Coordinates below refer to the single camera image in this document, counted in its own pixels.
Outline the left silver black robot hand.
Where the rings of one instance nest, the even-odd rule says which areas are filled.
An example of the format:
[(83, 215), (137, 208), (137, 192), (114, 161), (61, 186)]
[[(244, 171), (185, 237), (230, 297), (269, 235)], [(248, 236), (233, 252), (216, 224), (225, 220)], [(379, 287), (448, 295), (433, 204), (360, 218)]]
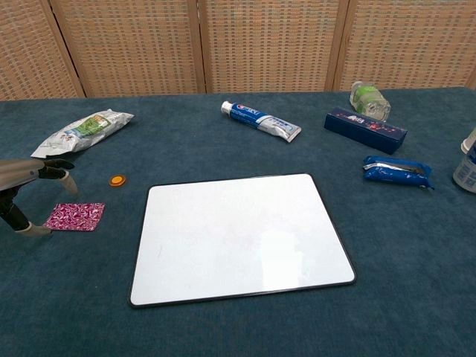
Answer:
[(74, 165), (61, 158), (45, 161), (37, 158), (1, 160), (1, 218), (22, 236), (43, 237), (51, 234), (50, 228), (33, 224), (13, 200), (20, 187), (37, 179), (57, 180), (71, 195), (77, 195), (77, 184), (70, 174), (72, 169)]

